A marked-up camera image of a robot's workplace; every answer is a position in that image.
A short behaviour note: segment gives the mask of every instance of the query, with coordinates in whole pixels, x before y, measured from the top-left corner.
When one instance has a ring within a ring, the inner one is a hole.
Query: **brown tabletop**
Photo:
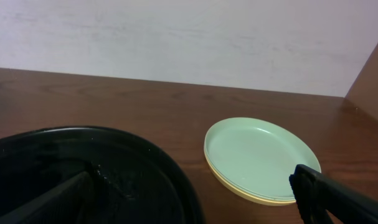
[[[309,145],[323,174],[378,200],[378,122],[342,98],[0,69],[0,138],[54,126],[122,129],[179,164],[208,223],[302,223],[295,204],[246,201],[211,174],[204,136],[231,117],[286,128]]]

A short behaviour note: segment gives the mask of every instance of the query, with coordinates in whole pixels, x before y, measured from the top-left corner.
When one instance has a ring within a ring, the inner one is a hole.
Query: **wooden side panel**
[[[378,120],[378,44],[346,98]]]

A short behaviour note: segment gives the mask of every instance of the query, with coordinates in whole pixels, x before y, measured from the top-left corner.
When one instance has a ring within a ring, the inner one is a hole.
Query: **black object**
[[[0,223],[203,223],[187,177],[160,148],[110,128],[0,139]]]
[[[327,210],[343,223],[378,224],[378,202],[305,165],[296,166],[290,184],[305,224],[333,223]]]

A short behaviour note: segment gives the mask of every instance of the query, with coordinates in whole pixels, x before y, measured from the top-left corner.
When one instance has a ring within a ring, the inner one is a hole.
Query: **light green plate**
[[[295,201],[288,177],[297,164],[321,172],[316,156],[302,140],[259,119],[219,121],[208,130],[204,150],[218,179],[227,182],[224,185],[265,204]]]

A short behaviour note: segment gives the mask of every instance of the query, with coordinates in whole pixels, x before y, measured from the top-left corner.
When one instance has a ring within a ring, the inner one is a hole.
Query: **wall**
[[[344,96],[378,0],[0,0],[0,67]]]
[[[378,120],[378,44],[346,98]]]

